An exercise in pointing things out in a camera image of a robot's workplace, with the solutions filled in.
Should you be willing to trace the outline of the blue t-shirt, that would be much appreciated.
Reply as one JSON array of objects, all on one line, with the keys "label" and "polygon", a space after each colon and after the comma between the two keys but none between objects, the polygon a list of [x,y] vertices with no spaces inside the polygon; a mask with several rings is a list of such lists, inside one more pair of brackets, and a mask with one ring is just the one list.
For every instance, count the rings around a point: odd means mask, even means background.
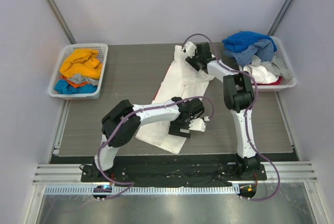
[{"label": "blue t-shirt", "polygon": [[277,46],[270,36],[252,31],[240,31],[223,39],[222,43],[224,44],[224,48],[228,51],[241,52],[262,39],[271,41],[273,51],[277,51]]}]

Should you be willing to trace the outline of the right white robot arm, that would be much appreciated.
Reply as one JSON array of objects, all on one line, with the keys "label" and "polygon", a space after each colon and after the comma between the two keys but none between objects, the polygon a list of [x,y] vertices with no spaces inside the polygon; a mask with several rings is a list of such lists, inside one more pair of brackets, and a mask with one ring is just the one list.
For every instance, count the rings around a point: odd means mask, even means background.
[{"label": "right white robot arm", "polygon": [[186,62],[223,83],[224,103],[230,110],[237,136],[236,169],[242,179],[250,179],[260,169],[260,157],[254,142],[252,107],[255,100],[250,75],[231,69],[212,55],[209,43],[187,42],[182,47]]}]

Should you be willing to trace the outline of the white t-shirt red print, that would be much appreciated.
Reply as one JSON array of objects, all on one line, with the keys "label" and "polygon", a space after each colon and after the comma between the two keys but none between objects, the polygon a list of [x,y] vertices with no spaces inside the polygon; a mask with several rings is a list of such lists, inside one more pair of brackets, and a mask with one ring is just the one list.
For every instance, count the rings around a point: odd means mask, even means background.
[{"label": "white t-shirt red print", "polygon": [[[171,63],[160,88],[152,103],[165,102],[173,97],[183,99],[194,96],[203,96],[214,79],[203,71],[196,71],[186,61],[187,54],[182,47],[174,47],[174,60]],[[185,137],[168,134],[169,122],[156,122],[139,128],[136,138],[173,154],[178,154],[186,142]]]}]

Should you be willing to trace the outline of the blue checkered cloth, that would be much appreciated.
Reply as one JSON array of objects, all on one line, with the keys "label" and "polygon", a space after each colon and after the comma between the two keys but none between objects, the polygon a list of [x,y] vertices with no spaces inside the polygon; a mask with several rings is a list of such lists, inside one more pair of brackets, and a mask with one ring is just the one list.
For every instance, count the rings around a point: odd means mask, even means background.
[{"label": "blue checkered cloth", "polygon": [[271,62],[277,46],[269,39],[259,39],[252,44],[235,45],[224,44],[224,53],[233,58],[237,65],[244,67],[252,62],[253,56],[256,55],[261,62]]}]

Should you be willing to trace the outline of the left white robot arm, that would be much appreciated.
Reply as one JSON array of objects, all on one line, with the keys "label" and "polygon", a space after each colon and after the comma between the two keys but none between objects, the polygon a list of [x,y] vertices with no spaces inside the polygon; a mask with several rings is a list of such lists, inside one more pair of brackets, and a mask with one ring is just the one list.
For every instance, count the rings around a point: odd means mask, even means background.
[{"label": "left white robot arm", "polygon": [[172,137],[190,138],[190,131],[195,120],[200,120],[200,130],[205,123],[201,115],[205,112],[203,103],[198,97],[172,99],[149,105],[131,104],[122,100],[101,121],[102,140],[94,162],[82,164],[82,182],[111,181],[112,167],[116,154],[126,145],[137,130],[151,123],[167,122],[168,135]]}]

